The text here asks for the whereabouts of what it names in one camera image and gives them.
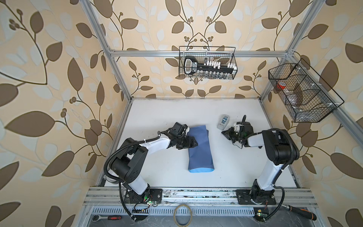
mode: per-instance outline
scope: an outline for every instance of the label on tool case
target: label on tool case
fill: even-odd
[[[197,71],[197,62],[192,62],[192,72],[196,72]]]

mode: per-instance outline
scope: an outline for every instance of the yellow tape ring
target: yellow tape ring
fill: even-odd
[[[189,222],[187,223],[187,224],[185,224],[185,225],[180,225],[177,221],[176,221],[176,219],[175,219],[175,215],[176,215],[176,211],[179,209],[179,208],[181,208],[181,207],[186,207],[188,210],[189,210],[189,213],[190,213],[190,220],[189,220]],[[177,206],[176,208],[175,208],[175,210],[174,210],[174,221],[175,221],[175,223],[176,223],[176,225],[177,226],[179,226],[179,227],[187,227],[188,225],[190,225],[190,223],[192,222],[192,218],[193,218],[193,215],[192,215],[192,210],[190,209],[190,207],[188,207],[188,205],[185,205],[185,204],[180,204],[179,206]]]

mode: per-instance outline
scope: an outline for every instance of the black mounting plate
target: black mounting plate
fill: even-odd
[[[236,190],[236,196],[239,205],[256,205],[251,201],[250,196],[251,189],[238,189]],[[270,195],[267,199],[267,205],[276,205],[276,200],[273,195]]]
[[[163,190],[162,189],[150,189],[150,195],[152,196],[151,201],[161,201],[163,197]],[[138,195],[134,191],[127,191],[125,195],[124,202],[125,203],[139,203],[141,201],[143,195]]]

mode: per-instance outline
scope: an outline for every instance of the screwdriver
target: screwdriver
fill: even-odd
[[[304,217],[304,218],[307,218],[307,219],[311,219],[313,221],[315,221],[317,219],[317,216],[310,212],[310,211],[307,211],[307,210],[304,210],[304,209],[299,209],[299,208],[296,208],[296,207],[293,207],[293,206],[290,206],[290,205],[281,205],[283,207],[285,207],[286,209],[288,209],[289,211],[291,212],[294,212],[294,213],[297,213],[298,215]]]

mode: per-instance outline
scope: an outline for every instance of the wallpaper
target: wallpaper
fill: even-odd
[[[309,0],[91,0],[115,50],[286,50]]]
[[[143,98],[259,97],[276,58],[236,58],[234,80],[210,80],[179,74],[175,58],[120,57],[117,63],[131,96]]]
[[[295,53],[342,96],[345,104],[341,108],[361,126],[362,12],[362,1],[327,0]],[[332,227],[363,226],[362,147],[332,114],[319,123],[292,123],[273,91],[264,106],[273,125],[288,130],[300,149],[300,159],[293,167],[302,186],[311,188],[326,223]]]
[[[0,0],[0,24],[0,226],[69,227],[126,101],[77,1]]]

